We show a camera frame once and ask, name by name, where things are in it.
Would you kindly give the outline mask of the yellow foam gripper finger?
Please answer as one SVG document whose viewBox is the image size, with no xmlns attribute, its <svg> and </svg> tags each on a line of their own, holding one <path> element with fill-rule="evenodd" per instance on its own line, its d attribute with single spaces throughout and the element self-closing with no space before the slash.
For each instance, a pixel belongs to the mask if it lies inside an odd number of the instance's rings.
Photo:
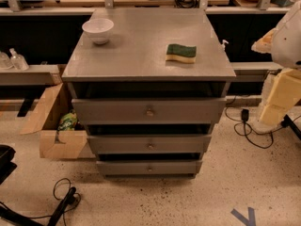
<svg viewBox="0 0 301 226">
<path fill-rule="evenodd" d="M 259 122 L 276 126 L 287 112 L 301 100 L 301 71 L 283 69 L 268 73 L 264 80 L 259 105 Z"/>
</svg>

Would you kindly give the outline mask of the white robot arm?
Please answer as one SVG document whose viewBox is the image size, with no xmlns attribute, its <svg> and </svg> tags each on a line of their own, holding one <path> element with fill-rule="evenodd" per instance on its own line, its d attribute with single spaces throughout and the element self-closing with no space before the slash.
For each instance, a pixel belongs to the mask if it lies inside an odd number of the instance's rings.
<svg viewBox="0 0 301 226">
<path fill-rule="evenodd" d="M 262 130 L 275 128 L 287 112 L 301 100 L 301 1 L 251 46 L 251 50 L 270 54 L 282 70 L 264 80 L 256 125 Z"/>
</svg>

